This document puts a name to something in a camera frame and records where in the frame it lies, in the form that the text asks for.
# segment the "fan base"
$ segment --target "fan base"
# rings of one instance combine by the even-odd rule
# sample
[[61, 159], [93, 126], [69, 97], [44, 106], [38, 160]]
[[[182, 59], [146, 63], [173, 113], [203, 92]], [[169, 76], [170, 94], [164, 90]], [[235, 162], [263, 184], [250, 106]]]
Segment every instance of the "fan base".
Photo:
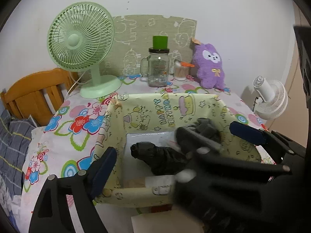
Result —
[[100, 77], [100, 84], [94, 86], [93, 81], [83, 85], [80, 90], [80, 95], [83, 98], [99, 98], [106, 95], [110, 95], [119, 87], [122, 82], [113, 75], [102, 75]]

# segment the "black cable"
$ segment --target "black cable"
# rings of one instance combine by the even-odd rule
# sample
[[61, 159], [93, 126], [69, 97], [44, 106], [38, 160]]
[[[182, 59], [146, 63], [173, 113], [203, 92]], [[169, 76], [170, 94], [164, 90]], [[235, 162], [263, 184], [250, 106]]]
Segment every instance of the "black cable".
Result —
[[255, 101], [254, 101], [253, 110], [252, 110], [253, 112], [254, 112], [254, 109], [255, 109], [255, 104], [256, 104], [256, 100], [257, 100], [257, 99], [258, 99], [258, 97], [256, 97], [256, 98], [255, 98]]

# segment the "purple plush toy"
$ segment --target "purple plush toy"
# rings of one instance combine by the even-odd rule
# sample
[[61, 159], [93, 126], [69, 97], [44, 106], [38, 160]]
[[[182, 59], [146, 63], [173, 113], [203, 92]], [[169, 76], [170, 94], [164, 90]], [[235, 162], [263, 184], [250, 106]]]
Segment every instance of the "purple plush toy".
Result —
[[202, 88], [224, 89], [225, 74], [215, 47], [211, 44], [204, 45], [196, 39], [192, 41], [196, 44], [192, 63], [198, 68], [197, 76], [201, 80]]

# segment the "green fan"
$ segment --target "green fan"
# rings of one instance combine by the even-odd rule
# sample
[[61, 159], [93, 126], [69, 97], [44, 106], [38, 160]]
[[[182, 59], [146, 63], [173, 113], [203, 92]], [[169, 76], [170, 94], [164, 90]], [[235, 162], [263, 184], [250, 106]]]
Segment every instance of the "green fan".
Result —
[[113, 75], [100, 75], [99, 63], [114, 40], [114, 23], [99, 4], [79, 2], [65, 8], [53, 21], [48, 33], [48, 50], [61, 68], [72, 71], [90, 69], [92, 79], [81, 87], [84, 98], [109, 95], [121, 86]]

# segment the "gray plaid fabric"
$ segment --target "gray plaid fabric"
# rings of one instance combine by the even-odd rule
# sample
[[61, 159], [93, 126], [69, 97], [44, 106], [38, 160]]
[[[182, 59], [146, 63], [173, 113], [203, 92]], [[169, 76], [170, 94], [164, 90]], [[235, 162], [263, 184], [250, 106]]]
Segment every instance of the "gray plaid fabric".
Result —
[[27, 119], [11, 118], [4, 110], [0, 118], [0, 175], [11, 197], [21, 195], [24, 174], [22, 167], [35, 127]]

